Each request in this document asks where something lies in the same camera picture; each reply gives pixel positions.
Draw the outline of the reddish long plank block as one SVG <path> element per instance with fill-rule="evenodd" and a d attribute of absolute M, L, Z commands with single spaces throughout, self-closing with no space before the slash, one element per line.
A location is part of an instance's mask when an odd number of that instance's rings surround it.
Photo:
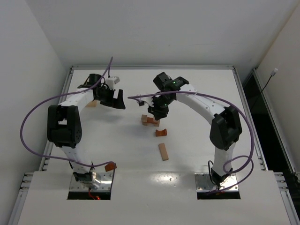
<path fill-rule="evenodd" d="M 155 126 L 156 120 L 154 118 L 148 117 L 147 123 Z"/>

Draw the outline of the dark red arch block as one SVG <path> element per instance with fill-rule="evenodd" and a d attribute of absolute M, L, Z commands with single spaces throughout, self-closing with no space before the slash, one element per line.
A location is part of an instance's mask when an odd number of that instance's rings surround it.
<path fill-rule="evenodd" d="M 163 130 L 156 129 L 155 136 L 156 137 L 167 136 L 167 129 L 166 128 Z"/>

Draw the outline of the light long plank block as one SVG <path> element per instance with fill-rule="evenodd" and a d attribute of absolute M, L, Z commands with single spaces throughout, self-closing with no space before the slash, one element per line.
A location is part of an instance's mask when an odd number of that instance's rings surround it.
<path fill-rule="evenodd" d="M 158 145 L 158 148 L 159 148 L 162 160 L 163 161 L 167 161 L 169 159 L 169 157 L 168 157 L 168 153 L 167 153 L 167 149 L 166 149 L 165 144 L 164 143 L 160 143 Z"/>

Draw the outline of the red triangular roof block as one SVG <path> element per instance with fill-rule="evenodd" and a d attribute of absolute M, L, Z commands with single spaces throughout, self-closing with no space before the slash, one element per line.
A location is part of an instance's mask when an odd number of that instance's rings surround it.
<path fill-rule="evenodd" d="M 117 165 L 116 163 L 112 162 L 112 163 L 108 163 L 106 166 L 105 166 L 105 171 L 106 172 L 109 172 L 109 171 L 113 171 L 117 168 Z"/>

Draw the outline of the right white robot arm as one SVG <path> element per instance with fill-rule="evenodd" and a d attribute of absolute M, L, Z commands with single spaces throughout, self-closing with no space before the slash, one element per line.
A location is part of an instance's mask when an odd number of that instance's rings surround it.
<path fill-rule="evenodd" d="M 148 112 L 155 120 L 165 118 L 169 112 L 168 106 L 174 100 L 189 106 L 211 125 L 210 141 L 215 146 L 214 162 L 210 170 L 211 181 L 219 186 L 233 170 L 233 149 L 242 133 L 238 111 L 232 106 L 220 105 L 208 97 L 176 93 L 153 97 Z"/>

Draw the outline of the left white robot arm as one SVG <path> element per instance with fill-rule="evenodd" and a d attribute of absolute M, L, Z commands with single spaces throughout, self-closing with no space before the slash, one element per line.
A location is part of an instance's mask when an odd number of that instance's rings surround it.
<path fill-rule="evenodd" d="M 119 89 L 115 98 L 117 76 L 102 79 L 99 74 L 90 74 L 86 83 L 77 87 L 76 93 L 58 105 L 48 107 L 47 138 L 60 148 L 69 160 L 75 180 L 83 184 L 95 184 L 96 172 L 93 162 L 87 158 L 80 141 L 83 136 L 80 112 L 91 102 L 115 109 L 126 109 L 123 90 Z"/>

